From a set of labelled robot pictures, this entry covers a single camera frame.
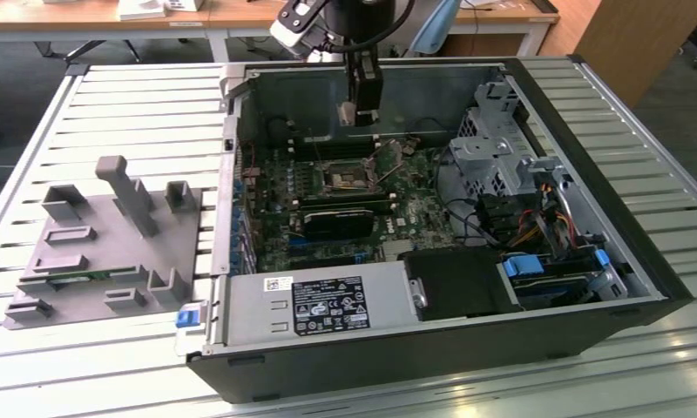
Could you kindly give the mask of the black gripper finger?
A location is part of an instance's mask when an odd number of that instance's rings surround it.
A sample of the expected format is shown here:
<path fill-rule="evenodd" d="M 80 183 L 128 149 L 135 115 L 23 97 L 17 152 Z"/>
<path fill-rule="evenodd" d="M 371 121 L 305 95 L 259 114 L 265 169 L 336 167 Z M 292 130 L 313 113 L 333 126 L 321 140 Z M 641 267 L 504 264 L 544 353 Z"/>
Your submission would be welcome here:
<path fill-rule="evenodd" d="M 348 101 L 353 106 L 351 111 L 353 125 L 369 126 L 376 122 L 375 112 L 379 110 L 383 95 L 383 72 L 376 65 L 357 67 L 348 79 Z"/>

